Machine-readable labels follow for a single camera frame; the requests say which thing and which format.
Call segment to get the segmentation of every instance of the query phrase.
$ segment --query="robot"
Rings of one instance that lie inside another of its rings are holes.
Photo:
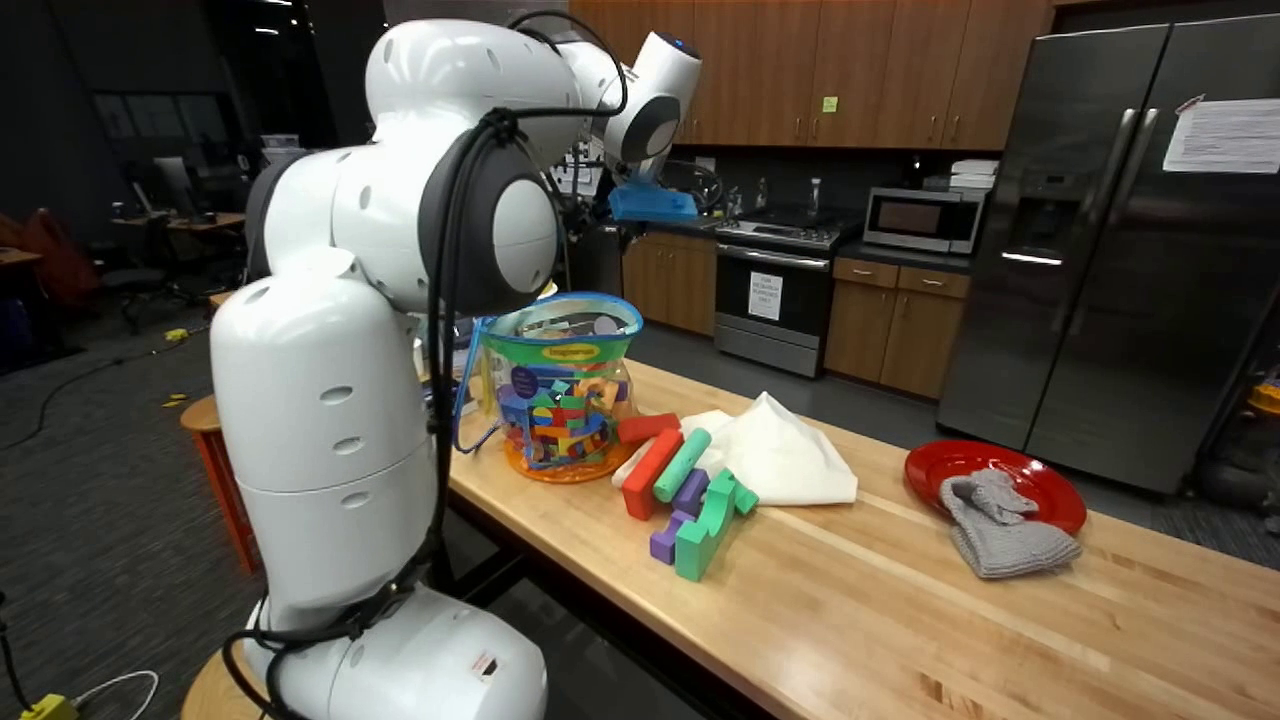
[[[451,417],[423,406],[413,315],[447,327],[531,298],[561,244],[538,173],[578,139],[614,173],[658,164],[694,76],[658,35],[620,67],[586,41],[413,19],[369,56],[376,137],[267,173],[267,275],[210,319],[223,438],[267,570],[223,657],[267,716],[542,712],[538,648],[423,583]],[[439,345],[431,392],[447,392]]]

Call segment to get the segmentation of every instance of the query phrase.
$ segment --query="gray cloth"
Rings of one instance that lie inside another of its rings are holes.
[[[1034,512],[1034,501],[995,466],[943,479],[938,501],[956,518],[956,548],[978,581],[1057,570],[1079,556],[1075,536],[1024,517]]]

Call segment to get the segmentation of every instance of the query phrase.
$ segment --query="stove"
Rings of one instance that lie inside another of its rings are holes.
[[[719,222],[716,235],[738,240],[738,244],[761,244],[761,249],[833,257],[839,244],[839,222],[798,229],[798,222],[766,222],[766,221],[730,221],[730,222]]]
[[[833,257],[842,229],[727,221],[716,229],[716,348],[815,375],[833,312]]]

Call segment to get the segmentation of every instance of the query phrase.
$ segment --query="kitchen cabinet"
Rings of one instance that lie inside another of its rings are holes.
[[[878,382],[938,396],[962,315],[966,275],[900,268]]]
[[[1002,149],[1046,0],[571,0],[633,60],[645,31],[688,41],[700,91],[681,144]]]
[[[622,257],[622,294],[647,325],[716,333],[716,244],[645,232]]]
[[[878,382],[894,302],[894,265],[834,259],[825,366]]]
[[[890,0],[878,149],[1002,149],[1042,0]]]
[[[966,275],[834,259],[825,366],[912,396],[938,396],[958,333]]]

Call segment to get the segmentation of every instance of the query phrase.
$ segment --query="refrigerator door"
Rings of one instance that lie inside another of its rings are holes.
[[[938,423],[1024,449],[1169,22],[1033,45]]]
[[[1280,285],[1280,181],[1165,173],[1196,98],[1280,98],[1280,15],[1177,22],[1028,451],[1177,493]]]

